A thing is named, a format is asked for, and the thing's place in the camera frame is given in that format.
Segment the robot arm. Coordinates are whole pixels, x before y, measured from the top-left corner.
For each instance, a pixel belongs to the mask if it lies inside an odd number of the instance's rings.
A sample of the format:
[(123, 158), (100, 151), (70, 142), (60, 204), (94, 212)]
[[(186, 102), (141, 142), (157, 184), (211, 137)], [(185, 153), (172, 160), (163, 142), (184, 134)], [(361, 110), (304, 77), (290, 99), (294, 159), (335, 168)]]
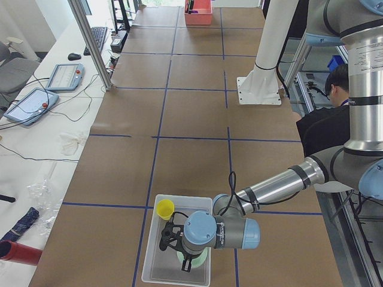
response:
[(337, 181), (382, 198), (382, 2), (311, 1), (307, 28), (315, 45), (349, 47), (350, 138), (270, 179), (216, 196), (212, 214), (191, 214), (177, 244), (182, 270), (190, 271), (207, 247), (256, 248), (259, 225), (246, 215), (314, 184)]

